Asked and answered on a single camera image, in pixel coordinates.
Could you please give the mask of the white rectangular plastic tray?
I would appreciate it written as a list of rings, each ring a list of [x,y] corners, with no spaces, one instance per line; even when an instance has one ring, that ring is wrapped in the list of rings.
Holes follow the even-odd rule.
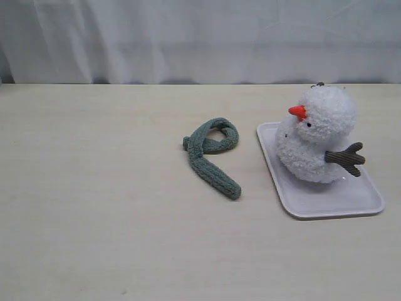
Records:
[[[330,184],[294,177],[276,155],[278,125],[278,122],[265,122],[257,126],[256,132],[278,198],[288,214],[297,219],[325,219],[372,216],[384,210],[384,198],[363,167],[360,177],[344,173]]]

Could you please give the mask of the green knitted scarf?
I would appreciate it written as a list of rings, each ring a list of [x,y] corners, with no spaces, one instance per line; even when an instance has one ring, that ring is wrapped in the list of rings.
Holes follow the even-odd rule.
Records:
[[[208,138],[208,133],[214,129],[223,134],[222,140]],[[204,122],[190,136],[185,136],[182,140],[192,170],[208,185],[232,201],[240,198],[242,193],[240,185],[204,156],[232,150],[238,142],[239,132],[236,126],[223,117]]]

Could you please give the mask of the white backdrop curtain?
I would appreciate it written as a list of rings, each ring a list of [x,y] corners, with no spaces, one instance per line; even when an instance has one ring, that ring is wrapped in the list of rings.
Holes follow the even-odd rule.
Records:
[[[3,83],[399,83],[399,1],[2,1]]]

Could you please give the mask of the white plush snowman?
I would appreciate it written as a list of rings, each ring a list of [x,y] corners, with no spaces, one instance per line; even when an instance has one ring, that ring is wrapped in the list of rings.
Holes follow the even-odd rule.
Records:
[[[322,184],[359,177],[362,142],[349,142],[357,108],[343,87],[319,82],[304,91],[275,136],[278,159],[296,178]]]

